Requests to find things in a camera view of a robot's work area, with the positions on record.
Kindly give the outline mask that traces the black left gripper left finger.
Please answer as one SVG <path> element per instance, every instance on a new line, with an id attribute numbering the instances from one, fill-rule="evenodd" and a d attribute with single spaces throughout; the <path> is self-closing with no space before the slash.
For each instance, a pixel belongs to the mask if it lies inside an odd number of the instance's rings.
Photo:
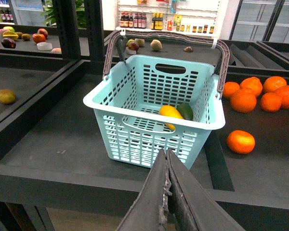
<path id="1" fill-rule="evenodd" d="M 161 149 L 142 190 L 117 227 L 118 231 L 165 231 L 168 222 L 170 178 L 167 156 Z"/>

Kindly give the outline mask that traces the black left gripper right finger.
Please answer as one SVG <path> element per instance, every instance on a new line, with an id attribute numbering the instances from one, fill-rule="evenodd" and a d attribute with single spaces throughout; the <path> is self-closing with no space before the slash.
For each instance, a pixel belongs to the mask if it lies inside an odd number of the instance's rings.
<path id="1" fill-rule="evenodd" d="M 169 166 L 171 209 L 182 231 L 243 231 L 204 190 L 171 149 L 166 151 Z"/>

